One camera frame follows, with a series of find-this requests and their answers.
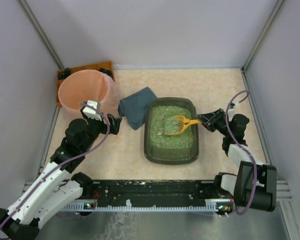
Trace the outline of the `yellow litter scoop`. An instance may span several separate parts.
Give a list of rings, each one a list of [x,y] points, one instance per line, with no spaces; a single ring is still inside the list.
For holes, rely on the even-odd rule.
[[[188,119],[188,118],[186,118],[185,116],[182,116],[182,115],[172,116],[172,117],[169,117],[167,119],[172,119],[172,118],[179,120],[180,131],[177,132],[177,133],[174,133],[174,134],[170,134],[168,136],[178,136],[178,135],[181,135],[190,126],[196,125],[196,124],[201,124],[201,122],[198,119]]]

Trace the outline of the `green litter clump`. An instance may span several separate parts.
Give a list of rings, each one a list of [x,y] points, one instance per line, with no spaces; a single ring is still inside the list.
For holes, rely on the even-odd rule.
[[[169,118],[164,122],[164,133],[166,135],[176,134],[180,131],[179,120]]]

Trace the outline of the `dark green litter box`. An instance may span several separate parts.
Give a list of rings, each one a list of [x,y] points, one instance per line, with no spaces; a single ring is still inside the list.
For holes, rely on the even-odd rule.
[[[174,116],[184,116],[193,120],[196,108],[186,98],[161,97],[149,105],[144,127],[144,155],[155,164],[185,165],[199,156],[198,126],[188,127],[182,134],[179,120]]]

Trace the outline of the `bin with pink bag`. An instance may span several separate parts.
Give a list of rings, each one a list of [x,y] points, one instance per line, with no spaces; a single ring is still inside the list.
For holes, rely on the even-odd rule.
[[[120,91],[114,80],[98,70],[80,70],[68,76],[58,89],[62,111],[68,120],[82,118],[81,102],[89,100],[100,103],[100,111],[119,116]]]

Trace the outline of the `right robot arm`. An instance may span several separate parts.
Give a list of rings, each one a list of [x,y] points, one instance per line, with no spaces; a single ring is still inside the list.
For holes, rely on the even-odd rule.
[[[229,192],[236,207],[272,212],[277,201],[277,169],[259,161],[248,149],[244,140],[250,119],[236,113],[226,123],[226,113],[221,108],[195,116],[210,132],[223,135],[222,149],[238,166],[238,173],[220,172],[215,177],[216,189]]]

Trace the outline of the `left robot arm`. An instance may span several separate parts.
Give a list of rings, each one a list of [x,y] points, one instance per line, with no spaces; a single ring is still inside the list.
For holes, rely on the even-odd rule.
[[[65,137],[39,177],[10,207],[0,208],[0,232],[10,240],[34,240],[43,226],[68,203],[87,197],[93,188],[86,174],[73,173],[97,146],[95,140],[119,133],[122,118],[87,116],[72,120]]]

